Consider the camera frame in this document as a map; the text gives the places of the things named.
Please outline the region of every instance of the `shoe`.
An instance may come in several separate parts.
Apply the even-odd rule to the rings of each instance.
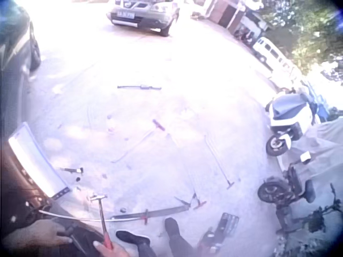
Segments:
[[[125,230],[118,230],[116,232],[116,236],[118,239],[125,243],[134,244],[134,245],[141,245],[147,244],[150,245],[150,239],[147,237],[136,236],[128,231]]]
[[[165,228],[168,233],[169,238],[175,235],[180,235],[180,230],[177,225],[177,221],[173,218],[166,218],[165,219]]]

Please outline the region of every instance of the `hammer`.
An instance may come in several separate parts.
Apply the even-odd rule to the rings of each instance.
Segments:
[[[90,201],[92,202],[92,201],[98,200],[99,202],[99,211],[100,211],[101,225],[102,225],[103,238],[104,238],[103,244],[105,245],[107,249],[113,250],[113,244],[111,242],[111,239],[109,238],[109,234],[106,229],[105,218],[103,216],[101,200],[104,198],[107,198],[107,195],[95,195],[90,198]]]

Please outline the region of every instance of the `white scooter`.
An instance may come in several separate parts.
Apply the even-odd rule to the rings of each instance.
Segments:
[[[266,144],[266,151],[270,156],[279,156],[315,123],[317,104],[310,95],[292,91],[276,97],[266,106],[266,110],[269,111],[271,130],[274,132]]]

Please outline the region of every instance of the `metal wire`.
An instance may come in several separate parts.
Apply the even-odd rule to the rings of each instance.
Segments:
[[[64,216],[56,213],[51,213],[49,211],[45,210],[39,210],[40,213],[53,216],[53,217],[58,217],[58,218],[64,218],[66,220],[74,220],[74,221],[91,221],[91,222],[101,222],[101,220],[97,219],[92,219],[92,218],[76,218],[76,217],[71,217],[71,216]],[[136,220],[141,220],[141,218],[120,218],[120,219],[110,219],[110,220],[105,220],[105,222],[125,222],[125,221],[136,221]]]

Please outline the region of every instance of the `green foliage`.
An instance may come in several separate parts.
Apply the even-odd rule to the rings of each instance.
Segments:
[[[275,28],[266,36],[289,53],[288,57],[305,74],[313,63],[343,55],[343,35],[336,29],[337,14],[335,6],[318,0],[266,0],[261,11]]]

